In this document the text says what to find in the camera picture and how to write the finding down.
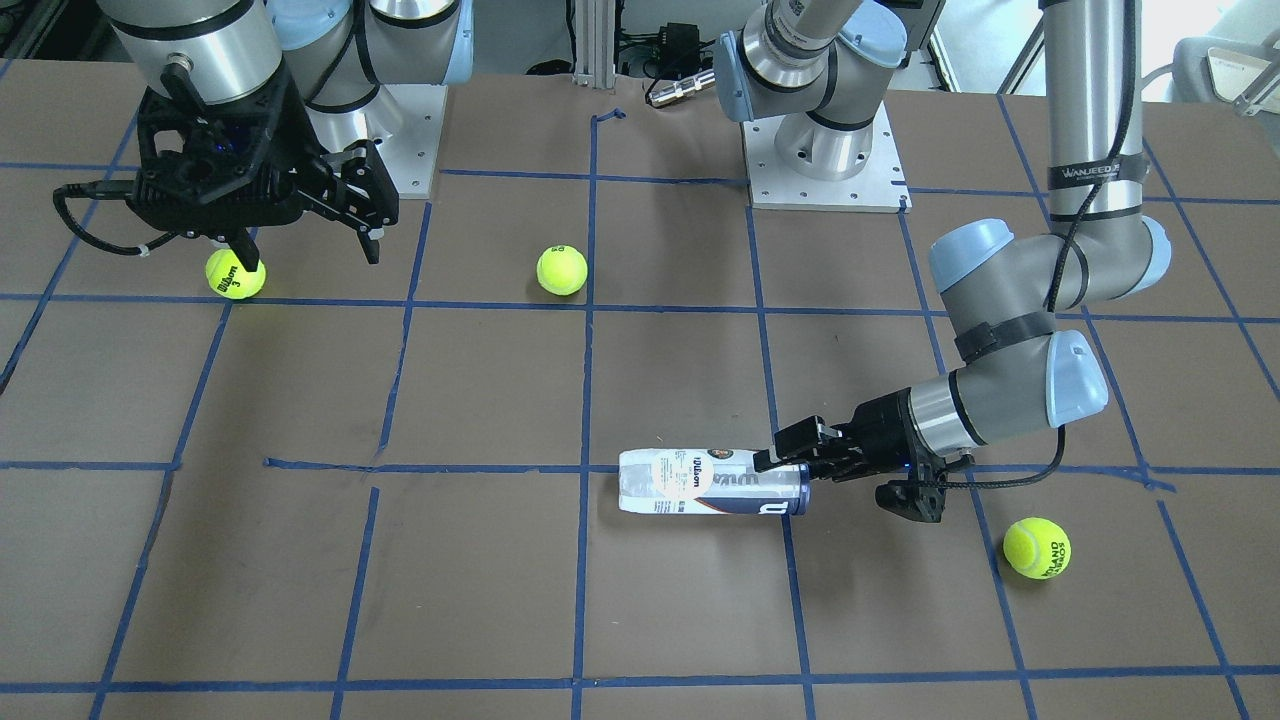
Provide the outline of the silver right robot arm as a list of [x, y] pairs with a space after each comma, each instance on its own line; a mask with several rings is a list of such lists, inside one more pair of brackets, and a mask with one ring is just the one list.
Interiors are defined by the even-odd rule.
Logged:
[[251, 234], [312, 214], [349, 228], [370, 264], [412, 183], [430, 179], [436, 140], [401, 126], [329, 135], [402, 83], [442, 108], [471, 76], [468, 1], [104, 1], [147, 85], [138, 109], [141, 165], [102, 182], [157, 237], [120, 246], [145, 258], [178, 237], [215, 252], [210, 292], [243, 302], [268, 277]]

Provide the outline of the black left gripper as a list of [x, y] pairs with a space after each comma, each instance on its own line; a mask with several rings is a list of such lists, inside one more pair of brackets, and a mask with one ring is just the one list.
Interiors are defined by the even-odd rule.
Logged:
[[812, 479], [836, 483], [896, 471], [905, 471], [909, 483], [942, 483], [948, 474], [916, 429], [909, 389], [860, 404], [838, 428], [822, 416], [801, 419], [753, 455], [756, 473], [787, 465], [805, 465]]

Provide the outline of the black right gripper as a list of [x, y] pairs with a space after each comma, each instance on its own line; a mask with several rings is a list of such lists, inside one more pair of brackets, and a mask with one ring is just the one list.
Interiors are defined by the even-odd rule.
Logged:
[[381, 256], [401, 197], [366, 138], [329, 152], [288, 70], [214, 102], [188, 70], [164, 70], [140, 104], [140, 172], [127, 205], [159, 231], [224, 237], [250, 273], [262, 268], [251, 227], [288, 225], [305, 213], [351, 228], [366, 263]]

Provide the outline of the metal base plate arm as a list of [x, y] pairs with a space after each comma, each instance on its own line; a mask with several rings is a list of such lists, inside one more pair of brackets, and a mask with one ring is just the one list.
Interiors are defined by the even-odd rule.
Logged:
[[806, 114], [741, 124], [751, 204], [765, 210], [906, 213], [913, 199], [884, 104], [860, 129]]

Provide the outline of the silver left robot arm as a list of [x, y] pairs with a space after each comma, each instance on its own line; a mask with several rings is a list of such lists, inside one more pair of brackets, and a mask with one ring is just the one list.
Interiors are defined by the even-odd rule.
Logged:
[[[1019, 240], [998, 219], [937, 240], [931, 275], [955, 333], [959, 369], [867, 401], [828, 427], [806, 419], [774, 434], [756, 470], [808, 465], [833, 480], [908, 471], [942, 479], [947, 457], [1100, 413], [1108, 389], [1094, 352], [1056, 315], [1123, 299], [1169, 268], [1171, 245], [1142, 211], [1138, 1], [1042, 1], [1050, 104], [1050, 229]], [[870, 131], [902, 24], [864, 1], [771, 1], [716, 44], [724, 114], [783, 117], [799, 138]]]

